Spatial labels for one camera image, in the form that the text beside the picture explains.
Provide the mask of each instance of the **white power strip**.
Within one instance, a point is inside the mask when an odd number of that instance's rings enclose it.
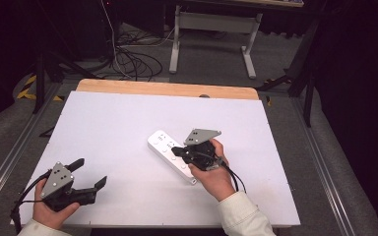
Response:
[[[159,130],[152,134],[148,139],[149,148],[161,157],[172,169],[191,184],[196,184],[197,180],[193,177],[188,165],[179,156],[175,156],[171,151],[173,147],[181,145],[172,139],[165,131]]]

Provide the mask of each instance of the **desk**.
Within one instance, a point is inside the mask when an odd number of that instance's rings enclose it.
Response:
[[[190,96],[200,93],[236,99]],[[78,158],[85,165],[74,172],[74,188],[88,188],[107,175],[96,203],[81,207],[68,225],[221,227],[216,200],[148,148],[147,138],[156,130],[183,143],[193,128],[222,131],[217,139],[231,168],[273,226],[300,223],[262,102],[252,88],[83,80],[69,95],[31,179],[56,161],[69,164]],[[23,224],[31,215],[32,205],[22,205]]]
[[[257,4],[266,6],[277,6],[286,8],[300,8],[303,3],[285,2],[278,0],[233,0],[237,4]],[[241,47],[241,53],[250,79],[256,78],[253,62],[251,61],[251,48],[256,38],[257,30],[263,14],[257,14],[256,18],[242,18],[230,16],[207,15],[197,13],[180,12],[180,6],[176,6],[174,19],[174,39],[171,51],[169,72],[177,72],[177,62],[179,57],[179,31],[180,29],[192,30],[220,30],[229,32],[249,33],[250,37],[247,46]]]

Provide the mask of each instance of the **person's left hand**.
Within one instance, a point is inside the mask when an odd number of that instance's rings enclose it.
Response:
[[[41,192],[44,188],[45,181],[43,179],[36,184],[34,198],[36,201],[41,201]],[[70,215],[72,215],[78,208],[78,203],[73,203],[66,206],[64,209],[55,212],[50,207],[48,207],[44,202],[34,203],[32,219],[41,223],[47,227],[53,229],[60,229],[63,225],[64,220],[66,220]]]

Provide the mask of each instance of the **hazard tape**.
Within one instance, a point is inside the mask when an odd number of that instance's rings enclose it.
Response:
[[[32,84],[35,82],[35,80],[36,80],[36,75],[31,75],[31,77],[29,77],[26,84],[23,86],[23,89],[21,89],[20,93],[18,93],[17,99],[36,100],[35,94],[29,94],[29,90],[32,87]],[[56,95],[56,96],[54,96],[53,100],[54,101],[64,101],[65,98],[66,98],[65,96]]]

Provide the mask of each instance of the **metal desk leg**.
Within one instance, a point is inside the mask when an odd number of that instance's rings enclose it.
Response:
[[[257,30],[259,29],[260,22],[263,14],[257,14],[256,21],[253,23],[253,27],[250,32],[250,39],[247,47],[242,46],[241,52],[244,58],[245,67],[247,68],[248,78],[256,79],[256,72],[254,71],[253,62],[251,61],[250,51],[253,47],[254,39],[256,39]]]
[[[170,67],[168,71],[171,74],[177,72],[177,62],[179,59],[179,30],[180,30],[180,6],[176,6],[174,17],[174,39],[173,48],[171,49]]]

